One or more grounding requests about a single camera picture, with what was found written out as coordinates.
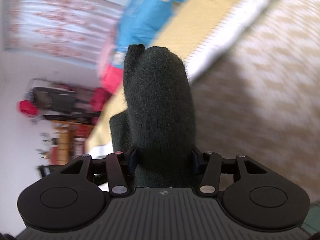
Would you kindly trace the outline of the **dark green knit sweater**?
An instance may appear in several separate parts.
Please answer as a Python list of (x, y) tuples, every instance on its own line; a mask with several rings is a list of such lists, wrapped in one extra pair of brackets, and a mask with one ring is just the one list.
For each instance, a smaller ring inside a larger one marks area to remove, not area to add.
[(115, 151), (135, 147), (135, 186), (190, 187), (196, 179), (195, 111), (182, 60), (165, 47), (129, 46), (127, 108), (110, 119)]

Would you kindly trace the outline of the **wooden shelf unit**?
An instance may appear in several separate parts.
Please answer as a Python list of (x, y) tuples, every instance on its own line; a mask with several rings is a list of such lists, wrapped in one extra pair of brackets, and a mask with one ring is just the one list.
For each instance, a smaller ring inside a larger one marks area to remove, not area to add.
[(52, 121), (51, 124), (52, 133), (41, 134), (43, 147), (36, 150), (42, 159), (48, 160), (51, 165), (65, 165), (84, 154), (86, 140), (93, 125), (57, 120)]

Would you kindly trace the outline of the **red bed sheet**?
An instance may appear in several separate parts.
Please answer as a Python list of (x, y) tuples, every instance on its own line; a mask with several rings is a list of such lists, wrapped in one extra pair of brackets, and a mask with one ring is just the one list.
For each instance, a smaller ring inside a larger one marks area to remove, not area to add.
[(102, 88), (108, 93), (114, 94), (123, 82), (123, 72), (123, 68), (106, 63), (102, 68), (100, 77)]

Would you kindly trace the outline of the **pink pillow cloth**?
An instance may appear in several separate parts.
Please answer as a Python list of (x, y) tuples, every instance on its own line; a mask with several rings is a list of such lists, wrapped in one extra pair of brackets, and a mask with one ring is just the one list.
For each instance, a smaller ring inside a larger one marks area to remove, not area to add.
[(106, 38), (102, 49), (99, 53), (97, 60), (97, 76), (102, 78), (106, 69), (106, 65), (108, 65), (112, 59), (115, 50), (115, 38), (113, 36), (109, 36)]

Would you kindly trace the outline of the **pink floral curtain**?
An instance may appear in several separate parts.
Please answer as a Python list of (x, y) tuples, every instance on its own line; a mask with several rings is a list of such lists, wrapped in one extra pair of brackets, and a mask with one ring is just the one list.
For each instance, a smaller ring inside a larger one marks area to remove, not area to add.
[(106, 0), (4, 0), (4, 46), (93, 66), (123, 11)]

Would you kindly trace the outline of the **blue cartoon print blanket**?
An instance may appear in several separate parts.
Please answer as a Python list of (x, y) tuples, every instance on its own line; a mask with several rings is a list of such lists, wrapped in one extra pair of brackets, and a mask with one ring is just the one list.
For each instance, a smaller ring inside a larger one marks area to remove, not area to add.
[(184, 0), (131, 0), (117, 27), (112, 66), (122, 69), (128, 46), (149, 46)]

